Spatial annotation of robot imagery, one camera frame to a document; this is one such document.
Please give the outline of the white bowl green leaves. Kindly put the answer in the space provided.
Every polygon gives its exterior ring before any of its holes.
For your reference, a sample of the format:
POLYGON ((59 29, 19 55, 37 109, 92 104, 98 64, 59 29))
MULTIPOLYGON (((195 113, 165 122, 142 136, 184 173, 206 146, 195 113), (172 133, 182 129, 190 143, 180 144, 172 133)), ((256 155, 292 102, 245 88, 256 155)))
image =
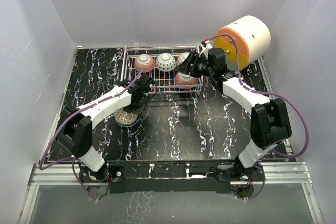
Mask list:
POLYGON ((138 121, 139 121, 139 118, 137 118, 135 121, 131 122, 130 124, 122 124, 121 121, 118 121, 117 119, 115 119, 116 124, 119 125, 120 127, 132 127, 136 125, 138 121))

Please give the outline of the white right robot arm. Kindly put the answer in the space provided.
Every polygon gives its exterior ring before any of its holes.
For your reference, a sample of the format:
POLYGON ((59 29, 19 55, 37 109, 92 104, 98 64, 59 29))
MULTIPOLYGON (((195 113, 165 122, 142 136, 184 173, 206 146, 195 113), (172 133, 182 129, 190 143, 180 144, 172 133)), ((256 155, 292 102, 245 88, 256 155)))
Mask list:
POLYGON ((285 102, 244 88, 238 75, 227 68, 222 49, 211 48, 207 56, 193 50, 175 71, 194 78, 208 77, 216 90, 239 103, 250 115, 250 142, 234 161, 233 171, 238 179, 247 180, 256 163, 291 136, 285 102))

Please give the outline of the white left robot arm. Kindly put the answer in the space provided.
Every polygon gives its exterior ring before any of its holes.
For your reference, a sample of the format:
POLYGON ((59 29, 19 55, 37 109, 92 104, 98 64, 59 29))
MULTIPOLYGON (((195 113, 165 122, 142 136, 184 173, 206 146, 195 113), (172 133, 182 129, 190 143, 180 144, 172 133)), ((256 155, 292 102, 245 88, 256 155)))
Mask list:
POLYGON ((74 110, 66 109, 66 117, 55 133, 56 142, 89 168, 91 177, 98 182, 104 181, 109 172, 106 161, 92 145, 93 129, 121 109, 140 114, 145 97, 154 86, 150 76, 140 73, 132 81, 119 82, 109 92, 87 104, 74 110))

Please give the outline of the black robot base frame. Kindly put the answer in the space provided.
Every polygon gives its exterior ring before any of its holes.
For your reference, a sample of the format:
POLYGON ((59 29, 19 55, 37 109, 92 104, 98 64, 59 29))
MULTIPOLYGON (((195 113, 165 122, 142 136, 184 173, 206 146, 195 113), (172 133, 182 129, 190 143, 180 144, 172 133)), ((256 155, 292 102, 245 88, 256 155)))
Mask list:
POLYGON ((79 178, 106 186, 110 194, 212 191, 229 194, 233 186, 264 183, 262 166, 241 168, 234 160, 108 161, 99 172, 80 165, 79 178))

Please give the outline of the white wire dish rack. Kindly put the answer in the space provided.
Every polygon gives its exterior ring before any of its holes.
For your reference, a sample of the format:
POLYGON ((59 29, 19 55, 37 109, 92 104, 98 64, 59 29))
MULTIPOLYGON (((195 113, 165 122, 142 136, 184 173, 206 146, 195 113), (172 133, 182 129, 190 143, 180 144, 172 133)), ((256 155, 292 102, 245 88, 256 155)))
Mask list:
MULTIPOLYGON (((178 46, 178 47, 124 47, 123 63, 121 68, 120 80, 128 79, 132 80, 138 71, 135 68, 135 62, 138 56, 141 54, 147 54, 151 58, 156 59, 160 54, 168 53, 175 59, 185 52, 190 52, 193 49, 197 49, 195 46, 178 46)), ((156 87, 152 92, 160 94, 164 93, 197 93, 201 92, 203 86, 203 78, 200 77, 194 85, 177 85, 175 83, 175 77, 177 72, 172 70, 170 72, 164 72, 154 67, 147 73, 155 82, 156 87)))

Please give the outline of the brown patterned bowl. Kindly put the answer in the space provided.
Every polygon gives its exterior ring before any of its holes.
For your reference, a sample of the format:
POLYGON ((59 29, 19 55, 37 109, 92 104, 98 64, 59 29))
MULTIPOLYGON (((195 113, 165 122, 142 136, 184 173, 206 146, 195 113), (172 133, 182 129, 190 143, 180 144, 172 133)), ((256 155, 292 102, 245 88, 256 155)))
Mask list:
POLYGON ((122 124, 130 124, 135 121, 139 116, 133 113, 128 113, 123 109, 119 109, 114 112, 114 119, 121 121, 122 124))

